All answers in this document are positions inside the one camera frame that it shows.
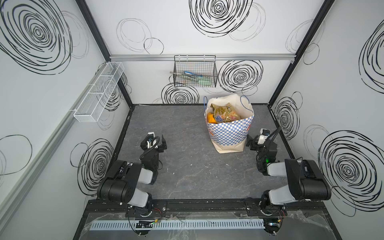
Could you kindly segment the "blue checkered paper bag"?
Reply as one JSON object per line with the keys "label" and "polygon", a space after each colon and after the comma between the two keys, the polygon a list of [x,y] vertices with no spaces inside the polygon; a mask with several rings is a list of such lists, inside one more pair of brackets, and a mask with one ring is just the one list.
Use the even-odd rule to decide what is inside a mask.
{"label": "blue checkered paper bag", "polygon": [[[206,126],[216,151],[220,154],[242,152],[255,116],[248,97],[237,94],[211,99],[204,97],[203,103]],[[213,104],[217,106],[231,104],[240,119],[227,123],[209,123],[208,114],[213,112]]]}

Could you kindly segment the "gold candy bag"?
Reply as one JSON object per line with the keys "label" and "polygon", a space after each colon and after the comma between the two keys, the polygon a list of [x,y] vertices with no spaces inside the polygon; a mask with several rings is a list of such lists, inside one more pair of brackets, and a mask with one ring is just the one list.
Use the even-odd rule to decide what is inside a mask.
{"label": "gold candy bag", "polygon": [[240,115],[230,103],[227,103],[225,106],[211,104],[211,108],[213,108],[213,118],[217,124],[238,121],[241,119]]}

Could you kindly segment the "orange yellow snack bag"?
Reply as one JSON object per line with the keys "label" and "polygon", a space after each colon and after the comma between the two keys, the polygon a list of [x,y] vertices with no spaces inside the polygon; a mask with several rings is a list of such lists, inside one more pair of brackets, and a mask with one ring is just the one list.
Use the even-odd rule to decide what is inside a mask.
{"label": "orange yellow snack bag", "polygon": [[213,113],[208,113],[207,114],[207,121],[210,124],[217,124],[217,121],[216,121],[215,116],[214,116]]}

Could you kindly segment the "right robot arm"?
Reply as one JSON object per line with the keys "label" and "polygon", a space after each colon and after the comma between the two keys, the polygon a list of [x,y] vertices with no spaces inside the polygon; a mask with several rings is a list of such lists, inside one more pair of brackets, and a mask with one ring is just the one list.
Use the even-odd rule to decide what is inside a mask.
{"label": "right robot arm", "polygon": [[319,202],[331,199],[331,187],[313,160],[277,160],[275,138],[281,128],[271,132],[261,129],[256,137],[247,135],[246,146],[257,152],[256,166],[264,176],[284,177],[288,183],[274,190],[264,191],[260,208],[267,210],[296,202]]}

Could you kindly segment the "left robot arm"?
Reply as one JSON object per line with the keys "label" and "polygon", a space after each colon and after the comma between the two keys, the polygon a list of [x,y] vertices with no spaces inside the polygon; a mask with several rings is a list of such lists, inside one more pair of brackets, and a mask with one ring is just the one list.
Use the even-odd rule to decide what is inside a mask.
{"label": "left robot arm", "polygon": [[138,163],[117,160],[108,170],[97,189],[97,198],[128,204],[142,209],[153,206],[152,195],[137,188],[138,184],[153,185],[163,163],[160,153],[167,149],[164,136],[149,132],[141,142],[143,153]]}

